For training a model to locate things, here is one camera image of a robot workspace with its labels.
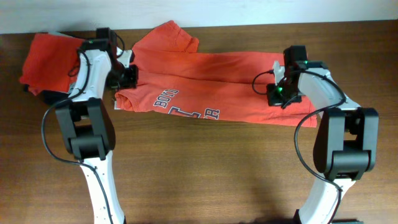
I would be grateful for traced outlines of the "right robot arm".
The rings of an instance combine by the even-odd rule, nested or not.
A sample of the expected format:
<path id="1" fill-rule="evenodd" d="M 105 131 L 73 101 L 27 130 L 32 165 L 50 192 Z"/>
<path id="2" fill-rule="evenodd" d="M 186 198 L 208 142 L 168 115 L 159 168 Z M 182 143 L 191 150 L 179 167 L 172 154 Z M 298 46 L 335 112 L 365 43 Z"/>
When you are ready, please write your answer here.
<path id="1" fill-rule="evenodd" d="M 302 162 L 315 181 L 292 221 L 333 223 L 345 193 L 375 166 L 379 114 L 374 108 L 363 108 L 351 100 L 335 83 L 324 62 L 308 59 L 305 46 L 292 45 L 283 55 L 283 64 L 275 62 L 270 71 L 275 82 L 267 85 L 269 106 L 285 109 L 307 97 L 315 107 L 295 128 L 294 147 L 299 158 L 301 126 L 313 116 L 321 118 L 313 147 L 315 168 Z"/>

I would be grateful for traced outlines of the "orange-red t-shirt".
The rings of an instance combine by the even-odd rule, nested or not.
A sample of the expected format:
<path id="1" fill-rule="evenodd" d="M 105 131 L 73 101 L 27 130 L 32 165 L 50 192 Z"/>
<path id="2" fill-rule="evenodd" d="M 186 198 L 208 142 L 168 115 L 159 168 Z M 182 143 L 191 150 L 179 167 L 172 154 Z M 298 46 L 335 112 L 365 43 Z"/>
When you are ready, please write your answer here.
<path id="1" fill-rule="evenodd" d="M 199 53 L 199 40 L 174 21 L 150 31 L 132 48 L 136 88 L 119 90 L 116 107 L 225 121 L 295 126 L 314 111 L 308 98 L 282 109 L 258 93 L 274 82 L 267 74 L 282 54 Z"/>

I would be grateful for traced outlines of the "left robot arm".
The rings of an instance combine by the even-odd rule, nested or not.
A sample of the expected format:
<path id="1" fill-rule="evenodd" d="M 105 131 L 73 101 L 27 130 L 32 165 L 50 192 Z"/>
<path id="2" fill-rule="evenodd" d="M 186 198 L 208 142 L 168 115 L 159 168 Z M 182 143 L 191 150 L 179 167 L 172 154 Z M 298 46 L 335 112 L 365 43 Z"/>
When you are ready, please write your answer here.
<path id="1" fill-rule="evenodd" d="M 116 134 L 103 102 L 105 89 L 135 88 L 138 69 L 132 50 L 119 47 L 120 36 L 98 28 L 78 49 L 80 67 L 67 99 L 53 107 L 66 150 L 88 186 L 95 223 L 125 223 L 113 175 Z"/>

